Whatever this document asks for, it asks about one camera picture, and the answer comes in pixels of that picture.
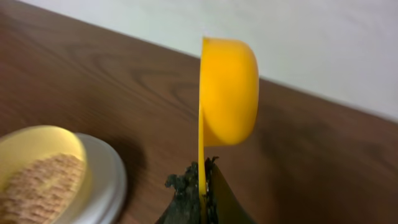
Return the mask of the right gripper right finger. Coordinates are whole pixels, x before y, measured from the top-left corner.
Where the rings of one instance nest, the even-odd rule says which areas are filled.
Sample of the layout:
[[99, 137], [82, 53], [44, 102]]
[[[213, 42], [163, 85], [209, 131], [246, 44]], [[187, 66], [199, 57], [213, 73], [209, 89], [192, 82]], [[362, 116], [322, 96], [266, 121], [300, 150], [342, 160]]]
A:
[[207, 223], [255, 224], [238, 202], [216, 165], [217, 158], [208, 157], [205, 161]]

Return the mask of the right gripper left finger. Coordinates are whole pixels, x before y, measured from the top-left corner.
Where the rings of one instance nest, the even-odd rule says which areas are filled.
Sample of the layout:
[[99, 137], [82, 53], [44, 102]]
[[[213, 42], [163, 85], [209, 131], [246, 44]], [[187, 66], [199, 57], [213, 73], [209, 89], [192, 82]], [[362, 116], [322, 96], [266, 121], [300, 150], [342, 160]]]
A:
[[155, 224], [199, 224], [198, 163], [192, 162], [182, 175], [170, 174], [165, 181], [174, 196]]

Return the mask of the yellow measuring scoop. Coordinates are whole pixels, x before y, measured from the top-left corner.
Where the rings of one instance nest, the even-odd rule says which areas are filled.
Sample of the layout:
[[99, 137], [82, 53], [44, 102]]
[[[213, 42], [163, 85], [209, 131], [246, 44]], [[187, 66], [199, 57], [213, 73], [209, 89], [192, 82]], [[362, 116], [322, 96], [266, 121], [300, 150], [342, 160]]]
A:
[[205, 223], [205, 148], [233, 146], [252, 133], [259, 100], [255, 55], [240, 40], [203, 38], [198, 109], [198, 193]]

